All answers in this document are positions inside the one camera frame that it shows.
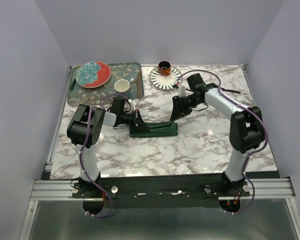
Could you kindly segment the dark green cloth napkin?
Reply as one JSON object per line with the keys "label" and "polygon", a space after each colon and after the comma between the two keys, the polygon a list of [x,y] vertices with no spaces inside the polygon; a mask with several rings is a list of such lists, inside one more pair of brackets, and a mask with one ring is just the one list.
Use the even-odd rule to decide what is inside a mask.
{"label": "dark green cloth napkin", "polygon": [[131,138],[159,138],[174,137],[178,135],[178,124],[170,122],[147,122],[146,126],[149,131],[130,128],[129,135]]}

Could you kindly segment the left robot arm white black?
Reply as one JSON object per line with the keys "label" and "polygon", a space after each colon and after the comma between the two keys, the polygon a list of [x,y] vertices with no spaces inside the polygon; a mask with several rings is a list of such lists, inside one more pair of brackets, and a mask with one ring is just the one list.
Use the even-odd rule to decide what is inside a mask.
{"label": "left robot arm white black", "polygon": [[97,166],[95,144],[100,138],[102,126],[119,125],[146,133],[150,131],[139,110],[133,108],[133,102],[121,96],[113,99],[110,110],[80,104],[67,127],[67,137],[78,147],[81,168],[79,177],[87,181],[83,191],[91,198],[97,197],[101,191],[101,185],[96,182],[100,177],[100,170]]}

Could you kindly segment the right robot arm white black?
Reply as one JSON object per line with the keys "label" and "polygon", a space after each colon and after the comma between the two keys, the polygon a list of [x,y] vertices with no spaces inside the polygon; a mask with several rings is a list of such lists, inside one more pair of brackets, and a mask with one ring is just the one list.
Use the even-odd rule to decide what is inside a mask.
{"label": "right robot arm white black", "polygon": [[200,104],[212,106],[230,121],[229,141],[232,153],[224,171],[227,178],[220,183],[220,191],[231,196],[238,190],[237,182],[244,178],[249,156],[266,140],[266,131],[261,110],[257,106],[247,107],[223,93],[220,84],[205,83],[199,73],[187,78],[191,94],[186,95],[183,85],[178,95],[172,98],[171,121],[190,115]]}

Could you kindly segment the white striped saucer plate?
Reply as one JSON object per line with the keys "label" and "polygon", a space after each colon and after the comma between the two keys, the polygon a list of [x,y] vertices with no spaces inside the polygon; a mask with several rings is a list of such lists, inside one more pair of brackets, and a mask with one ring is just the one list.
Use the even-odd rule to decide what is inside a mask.
{"label": "white striped saucer plate", "polygon": [[158,72],[158,68],[155,67],[151,70],[149,79],[156,88],[163,91],[170,91],[174,89],[174,85],[182,81],[183,78],[181,75],[181,71],[176,67],[171,68],[170,75],[161,75]]}

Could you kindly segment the silver spoon on tray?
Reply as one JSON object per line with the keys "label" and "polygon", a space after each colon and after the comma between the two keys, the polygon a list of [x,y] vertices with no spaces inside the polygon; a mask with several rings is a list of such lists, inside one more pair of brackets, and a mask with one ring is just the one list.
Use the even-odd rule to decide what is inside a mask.
{"label": "silver spoon on tray", "polygon": [[137,78],[136,78],[136,77],[131,78],[131,79],[129,80],[129,83],[130,83],[130,84],[134,84],[134,83],[136,83],[136,82],[137,82]]}

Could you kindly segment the brown glazed cup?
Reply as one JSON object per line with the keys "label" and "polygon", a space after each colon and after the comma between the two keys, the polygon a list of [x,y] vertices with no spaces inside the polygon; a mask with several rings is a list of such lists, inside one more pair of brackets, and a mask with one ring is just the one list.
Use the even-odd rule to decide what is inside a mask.
{"label": "brown glazed cup", "polygon": [[171,64],[168,61],[161,61],[157,66],[158,73],[162,76],[171,74]]}

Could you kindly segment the floral teal serving tray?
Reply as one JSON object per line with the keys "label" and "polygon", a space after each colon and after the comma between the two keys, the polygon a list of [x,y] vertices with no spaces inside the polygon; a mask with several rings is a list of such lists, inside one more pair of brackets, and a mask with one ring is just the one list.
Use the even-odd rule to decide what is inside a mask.
{"label": "floral teal serving tray", "polygon": [[[96,88],[84,88],[75,83],[73,90],[70,90],[73,79],[79,66],[73,66],[69,75],[69,88],[67,94],[67,103],[72,107],[77,107],[80,104],[96,105],[100,100],[106,96],[114,94],[114,84],[117,80],[127,80],[137,78],[139,71],[141,71],[141,86],[142,95],[144,94],[142,67],[138,62],[122,62],[122,63],[106,63],[111,69],[110,79],[102,86]],[[137,96],[137,82],[130,84],[130,96],[132,99],[138,99]]]}

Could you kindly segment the black knife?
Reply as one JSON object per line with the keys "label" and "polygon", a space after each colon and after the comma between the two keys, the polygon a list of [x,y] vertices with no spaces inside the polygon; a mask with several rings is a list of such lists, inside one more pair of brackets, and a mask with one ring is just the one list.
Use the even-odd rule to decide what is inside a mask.
{"label": "black knife", "polygon": [[240,91],[233,90],[233,89],[221,88],[221,90],[222,90],[223,92],[228,92],[228,93],[233,93],[233,94],[241,94]]}

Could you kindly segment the red and teal plate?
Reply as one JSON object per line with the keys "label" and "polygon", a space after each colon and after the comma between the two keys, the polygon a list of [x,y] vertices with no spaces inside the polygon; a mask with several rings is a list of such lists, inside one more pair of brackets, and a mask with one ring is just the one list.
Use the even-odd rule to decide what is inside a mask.
{"label": "red and teal plate", "polygon": [[76,83],[87,89],[103,86],[111,77],[111,68],[100,61],[88,62],[78,68],[75,74]]}

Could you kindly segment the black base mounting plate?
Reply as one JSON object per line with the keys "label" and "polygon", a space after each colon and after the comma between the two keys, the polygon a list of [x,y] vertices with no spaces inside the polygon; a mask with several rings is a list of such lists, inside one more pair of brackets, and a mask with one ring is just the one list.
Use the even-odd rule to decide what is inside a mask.
{"label": "black base mounting plate", "polygon": [[232,207],[250,196],[244,179],[231,183],[221,173],[101,177],[96,183],[79,179],[72,197],[89,208],[157,209]]}

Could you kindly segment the green handled utensil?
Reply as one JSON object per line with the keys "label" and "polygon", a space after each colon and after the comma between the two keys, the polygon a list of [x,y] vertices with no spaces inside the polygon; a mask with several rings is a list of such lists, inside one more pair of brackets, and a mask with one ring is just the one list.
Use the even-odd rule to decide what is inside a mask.
{"label": "green handled utensil", "polygon": [[72,83],[71,83],[70,91],[72,91],[74,89],[75,84],[76,84],[76,78],[74,78]]}

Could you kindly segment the aluminium frame rail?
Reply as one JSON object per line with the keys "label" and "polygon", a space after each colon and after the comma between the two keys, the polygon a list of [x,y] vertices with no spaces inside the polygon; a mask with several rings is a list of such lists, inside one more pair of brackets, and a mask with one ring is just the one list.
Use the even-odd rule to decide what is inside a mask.
{"label": "aluminium frame rail", "polygon": [[[255,200],[285,199],[298,239],[300,239],[300,216],[294,197],[293,184],[289,178],[252,179]],[[30,193],[26,217],[21,229],[20,239],[30,238],[32,224],[40,201],[73,201],[69,180],[36,180]]]}

